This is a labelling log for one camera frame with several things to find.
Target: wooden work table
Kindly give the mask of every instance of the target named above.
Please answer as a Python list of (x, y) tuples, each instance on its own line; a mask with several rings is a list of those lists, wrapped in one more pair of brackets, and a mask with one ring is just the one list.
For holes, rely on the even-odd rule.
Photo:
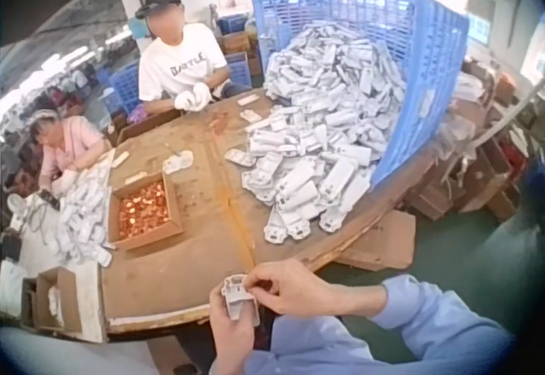
[(230, 274), (249, 271), (257, 263), (296, 257), (316, 270), (333, 261), (369, 230), (416, 185), (433, 163), (422, 149), (354, 207), (341, 230), (322, 231), (313, 223), (311, 236), (283, 245), (263, 239), (270, 208), (241, 187), (241, 169), (223, 155), (245, 149), (247, 123), (239, 114), (253, 109), (265, 118), (272, 102), (261, 99), (240, 107), (224, 100), (203, 112), (190, 113), (121, 144), (116, 156), (129, 158), (110, 175), (113, 189), (141, 171), (162, 169), (176, 151), (190, 150), (192, 167), (172, 174), (184, 232), (132, 251), (116, 251), (101, 273), (107, 331), (111, 334), (179, 325), (208, 313), (209, 291)]

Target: pink shirt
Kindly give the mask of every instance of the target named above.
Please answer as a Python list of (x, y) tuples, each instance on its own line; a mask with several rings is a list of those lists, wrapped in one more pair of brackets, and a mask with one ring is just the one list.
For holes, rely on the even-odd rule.
[(41, 174), (53, 176), (57, 171), (64, 171), (70, 164), (83, 155), (91, 145), (104, 136), (85, 117), (70, 117), (61, 120), (65, 134), (65, 150), (56, 147), (43, 147)]

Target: blue crate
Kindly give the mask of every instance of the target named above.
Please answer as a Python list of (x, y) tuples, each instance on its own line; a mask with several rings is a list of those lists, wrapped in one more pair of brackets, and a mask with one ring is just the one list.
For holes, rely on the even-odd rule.
[(220, 27), (221, 34), (225, 36), (233, 32), (243, 32), (246, 21), (248, 21), (247, 14), (228, 15), (218, 19), (218, 27)]
[(138, 65), (131, 63), (110, 76), (110, 84), (118, 94), (123, 109), (130, 113), (140, 103), (138, 99)]
[(226, 55), (227, 64), (231, 71), (231, 81), (237, 84), (247, 85), (251, 88), (252, 78), (250, 68), (248, 67), (248, 57), (246, 53), (235, 53)]
[(468, 19), (434, 0), (252, 0), (264, 67), (304, 25), (330, 20), (384, 40), (407, 81), (398, 124), (372, 179), (375, 186), (435, 133), (466, 53)]

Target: black cap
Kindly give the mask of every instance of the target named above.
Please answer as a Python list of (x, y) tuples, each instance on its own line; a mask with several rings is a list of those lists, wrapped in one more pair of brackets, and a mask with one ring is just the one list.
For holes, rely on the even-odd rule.
[(145, 19), (151, 12), (166, 9), (169, 4), (181, 5), (181, 0), (146, 0), (144, 5), (138, 9), (135, 16), (137, 19)]

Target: light blue shirt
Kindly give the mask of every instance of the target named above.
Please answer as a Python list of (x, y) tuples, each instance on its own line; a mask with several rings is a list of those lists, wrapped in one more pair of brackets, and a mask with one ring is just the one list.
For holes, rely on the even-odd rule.
[(400, 331), (419, 359), (376, 361), (365, 341), (352, 337), (335, 317), (282, 316), (272, 328), (271, 351), (253, 351), (245, 375), (480, 374), (491, 369), (513, 342), (501, 326), (479, 317), (453, 292), (400, 275), (382, 283), (387, 305), (378, 326)]

